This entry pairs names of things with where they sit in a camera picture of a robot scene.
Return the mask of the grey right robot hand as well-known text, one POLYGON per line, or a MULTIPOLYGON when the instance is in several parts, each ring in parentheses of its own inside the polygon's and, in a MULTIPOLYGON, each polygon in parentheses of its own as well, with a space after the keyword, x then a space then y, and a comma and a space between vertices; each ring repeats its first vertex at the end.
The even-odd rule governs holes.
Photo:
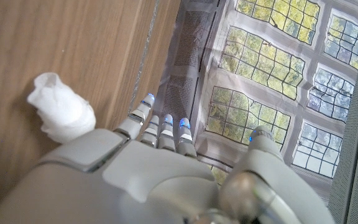
POLYGON ((152 118, 148 94, 113 131, 95 129, 44 155, 0 203, 0 223, 332 223, 283 161, 266 126, 222 184, 196 158, 190 123, 152 118))

